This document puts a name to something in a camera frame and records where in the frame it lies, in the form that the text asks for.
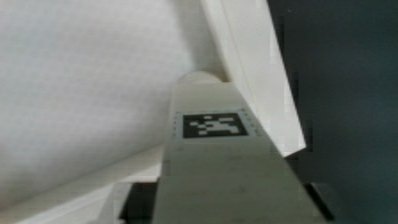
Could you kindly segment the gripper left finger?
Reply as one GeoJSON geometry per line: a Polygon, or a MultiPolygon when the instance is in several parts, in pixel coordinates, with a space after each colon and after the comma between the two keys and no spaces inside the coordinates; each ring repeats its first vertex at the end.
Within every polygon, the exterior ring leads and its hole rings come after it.
{"type": "Polygon", "coordinates": [[[118,182],[104,200],[95,224],[125,224],[125,202],[133,183],[118,182]]]}

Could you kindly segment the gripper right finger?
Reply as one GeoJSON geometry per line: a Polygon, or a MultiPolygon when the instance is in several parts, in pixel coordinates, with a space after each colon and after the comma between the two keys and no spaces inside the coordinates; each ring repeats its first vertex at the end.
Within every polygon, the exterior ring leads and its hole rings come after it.
{"type": "Polygon", "coordinates": [[[337,192],[324,183],[310,183],[310,197],[328,224],[353,224],[337,192]]]}

